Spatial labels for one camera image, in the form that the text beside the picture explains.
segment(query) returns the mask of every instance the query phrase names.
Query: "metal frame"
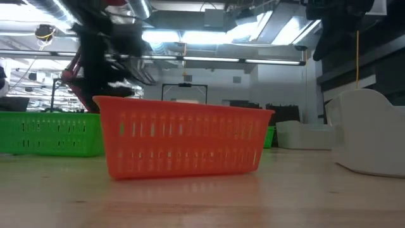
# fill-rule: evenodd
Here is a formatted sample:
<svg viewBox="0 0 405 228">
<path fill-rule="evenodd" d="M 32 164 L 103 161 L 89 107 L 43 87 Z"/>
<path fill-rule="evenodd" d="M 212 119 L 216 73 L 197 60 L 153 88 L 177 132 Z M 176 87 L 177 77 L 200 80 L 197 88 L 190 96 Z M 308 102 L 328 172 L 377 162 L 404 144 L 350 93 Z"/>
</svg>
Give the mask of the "metal frame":
<svg viewBox="0 0 405 228">
<path fill-rule="evenodd" d="M 51 107 L 50 107 L 50 109 L 49 109 L 50 112 L 53 112 L 53 103 L 55 102 L 56 83 L 57 83 L 58 81 L 62 82 L 62 79 L 53 79 L 52 95 L 51 95 Z"/>
<path fill-rule="evenodd" d="M 207 104 L 207 100 L 208 100 L 208 85 L 190 84 L 190 83 L 179 83 L 179 84 L 164 83 L 164 84 L 162 84 L 161 100 L 163 100 L 163 95 L 164 95 L 163 93 L 164 93 L 165 86 L 179 86 L 179 87 L 203 86 L 203 87 L 205 87 L 205 103 Z"/>
<path fill-rule="evenodd" d="M 404 48 L 405 46 L 404 44 L 405 44 L 405 35 L 400 36 L 399 38 L 396 38 L 393 41 L 390 41 L 384 45 L 381 45 L 380 47 L 377 47 L 372 51 L 369 51 L 364 55 L 360 56 L 359 66 L 363 67 L 385 56 L 388 56 L 389 54 L 401 50 L 402 48 Z M 333 70 L 327 73 L 324 73 L 322 76 L 318 77 L 316 81 L 318 84 L 322 84 L 328 80 L 334 79 L 340 75 L 343 75 L 344 73 L 350 72 L 355 69 L 356 69 L 356 60 L 351 60 L 342 64 L 337 68 L 334 68 Z"/>
<path fill-rule="evenodd" d="M 5 58 L 36 58 L 43 60 L 71 60 L 76 56 L 74 52 L 62 51 L 23 51 L 0 49 L 0 57 Z M 106 58 L 111 58 L 111 54 L 106 54 Z M 122 58 L 128 58 L 129 55 L 121 55 Z M 250 59 L 250 58 L 220 58 L 220 57 L 198 57 L 198 56 L 166 56 L 166 55 L 142 55 L 134 57 L 141 60 L 173 60 L 173 61 L 208 61 L 217 63 L 244 63 L 244 64 L 263 64 L 263 65 L 285 65 L 292 67 L 304 66 L 305 61 L 301 60 L 276 60 L 276 59 Z"/>
</svg>

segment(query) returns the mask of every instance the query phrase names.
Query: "orange plastic basket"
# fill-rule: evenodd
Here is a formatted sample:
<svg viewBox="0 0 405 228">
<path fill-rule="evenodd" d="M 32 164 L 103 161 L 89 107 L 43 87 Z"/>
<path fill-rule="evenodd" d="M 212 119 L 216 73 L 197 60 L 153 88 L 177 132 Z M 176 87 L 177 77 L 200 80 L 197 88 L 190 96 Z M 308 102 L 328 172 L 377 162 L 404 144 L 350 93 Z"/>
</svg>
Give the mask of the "orange plastic basket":
<svg viewBox="0 0 405 228">
<path fill-rule="evenodd" d="M 114 179 L 258 168 L 274 111 L 95 96 Z"/>
</svg>

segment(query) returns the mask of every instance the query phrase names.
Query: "wooden table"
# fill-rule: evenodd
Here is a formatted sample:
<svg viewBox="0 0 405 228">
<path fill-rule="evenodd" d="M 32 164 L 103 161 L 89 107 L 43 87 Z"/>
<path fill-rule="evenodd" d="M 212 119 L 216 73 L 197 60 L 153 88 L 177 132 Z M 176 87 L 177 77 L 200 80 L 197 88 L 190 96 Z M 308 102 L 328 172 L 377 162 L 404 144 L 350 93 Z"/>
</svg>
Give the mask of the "wooden table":
<svg viewBox="0 0 405 228">
<path fill-rule="evenodd" d="M 405 227 L 405 180 L 329 151 L 265 151 L 246 175 L 113 181 L 104 158 L 0 156 L 0 227 Z"/>
</svg>

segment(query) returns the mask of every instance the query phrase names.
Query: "green plastic basket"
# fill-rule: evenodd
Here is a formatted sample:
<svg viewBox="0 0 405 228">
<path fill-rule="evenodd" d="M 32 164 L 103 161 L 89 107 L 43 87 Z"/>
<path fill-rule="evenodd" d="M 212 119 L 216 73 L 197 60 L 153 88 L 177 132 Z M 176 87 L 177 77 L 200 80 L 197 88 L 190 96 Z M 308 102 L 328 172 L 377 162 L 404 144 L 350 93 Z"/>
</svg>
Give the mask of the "green plastic basket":
<svg viewBox="0 0 405 228">
<path fill-rule="evenodd" d="M 0 112 L 0 153 L 82 157 L 103 154 L 100 117 Z"/>
<path fill-rule="evenodd" d="M 265 145 L 264 148 L 271 148 L 271 143 L 273 142 L 273 135 L 274 135 L 275 127 L 268 127 L 267 134 L 265 138 Z"/>
</svg>

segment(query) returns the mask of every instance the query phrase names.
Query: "ceiling duct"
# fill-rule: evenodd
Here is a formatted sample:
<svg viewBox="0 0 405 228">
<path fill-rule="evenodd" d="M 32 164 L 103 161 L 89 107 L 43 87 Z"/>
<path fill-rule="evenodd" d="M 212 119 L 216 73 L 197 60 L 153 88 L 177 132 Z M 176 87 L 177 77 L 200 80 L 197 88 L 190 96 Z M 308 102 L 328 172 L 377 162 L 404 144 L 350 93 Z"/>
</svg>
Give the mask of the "ceiling duct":
<svg viewBox="0 0 405 228">
<path fill-rule="evenodd" d="M 127 0 L 127 2 L 136 17 L 145 20 L 151 16 L 152 6 L 148 0 Z"/>
<path fill-rule="evenodd" d="M 156 55 L 162 55 L 162 56 L 174 56 L 174 55 L 177 55 L 173 51 L 168 50 L 165 43 L 152 42 L 152 43 L 149 43 L 149 45 L 152 48 L 153 53 L 155 53 Z M 173 66 L 168 66 L 166 64 L 162 64 L 162 65 L 160 65 L 160 67 L 161 68 L 173 68 L 174 65 L 181 65 L 182 64 L 181 61 L 168 60 L 166 62 L 171 63 Z"/>
<path fill-rule="evenodd" d="M 24 2 L 34 6 L 45 14 L 53 16 L 58 21 L 66 23 L 69 26 L 74 23 L 73 17 L 59 0 L 24 0 Z"/>
</svg>

